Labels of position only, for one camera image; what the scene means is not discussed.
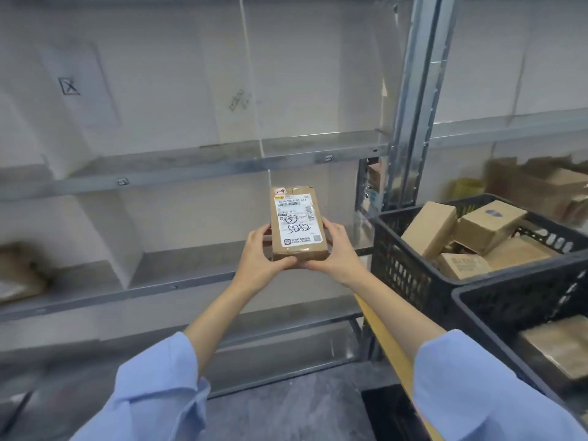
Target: black plastic basket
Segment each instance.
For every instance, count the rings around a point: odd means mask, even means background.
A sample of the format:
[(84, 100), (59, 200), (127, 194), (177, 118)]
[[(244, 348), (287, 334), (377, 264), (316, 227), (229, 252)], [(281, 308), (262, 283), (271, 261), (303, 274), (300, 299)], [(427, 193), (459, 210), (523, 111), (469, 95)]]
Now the black plastic basket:
[(588, 409), (586, 384), (557, 389), (544, 371), (533, 371), (511, 348), (520, 331), (568, 318), (588, 316), (588, 259), (571, 254), (547, 269), (511, 272), (456, 289), (448, 322), (477, 341), (536, 390), (578, 415)]
[[(458, 217), (462, 217), (494, 200), (510, 203), (495, 195), (482, 194), (451, 201), (447, 204), (455, 206)], [(446, 322), (446, 319), (452, 303), (451, 293), (454, 289), (513, 272), (524, 273), (535, 267), (547, 268), (554, 263), (566, 265), (571, 263), (570, 257), (578, 253), (584, 253), (584, 256), (588, 257), (588, 236), (541, 215), (528, 212), (525, 220), (536, 226), (536, 229), (519, 227), (514, 235), (528, 235), (554, 251), (565, 254), (564, 256), (502, 269), (464, 281), (453, 280), (441, 274), (400, 237), (421, 208), (420, 206), (393, 210), (372, 220), (375, 236), (371, 272), (408, 303), (446, 329), (451, 329), (451, 325)]]

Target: gray floor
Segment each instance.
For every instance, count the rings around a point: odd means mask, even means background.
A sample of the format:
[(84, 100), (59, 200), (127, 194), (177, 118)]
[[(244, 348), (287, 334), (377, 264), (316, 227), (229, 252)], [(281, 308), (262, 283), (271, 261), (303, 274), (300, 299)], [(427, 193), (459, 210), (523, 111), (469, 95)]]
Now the gray floor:
[(201, 440), (375, 441), (360, 393), (396, 383), (387, 363), (350, 363), (221, 396)]

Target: light blue sleeve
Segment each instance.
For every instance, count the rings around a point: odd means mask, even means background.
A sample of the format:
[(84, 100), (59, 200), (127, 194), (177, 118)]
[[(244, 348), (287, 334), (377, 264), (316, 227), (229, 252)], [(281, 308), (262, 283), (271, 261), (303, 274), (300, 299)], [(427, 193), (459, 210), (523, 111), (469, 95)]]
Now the light blue sleeve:
[(121, 365), (114, 393), (72, 441), (195, 440), (209, 392), (192, 345), (176, 333)]
[(413, 398), (446, 441), (586, 441), (564, 408), (459, 330), (425, 343), (415, 359)]

